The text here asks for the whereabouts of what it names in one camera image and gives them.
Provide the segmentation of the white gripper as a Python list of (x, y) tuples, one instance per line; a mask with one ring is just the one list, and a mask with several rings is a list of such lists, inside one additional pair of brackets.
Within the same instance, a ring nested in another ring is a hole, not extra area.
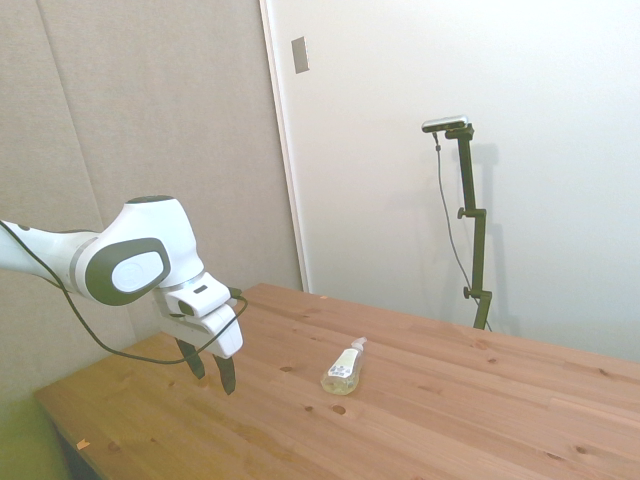
[(232, 356), (243, 346), (236, 319), (237, 304), (226, 287), (186, 287), (179, 290), (154, 289), (160, 310), (161, 329), (176, 338), (177, 346), (193, 375), (205, 377), (204, 364), (197, 349), (207, 344), (213, 353), (222, 387), (227, 395), (236, 389)]

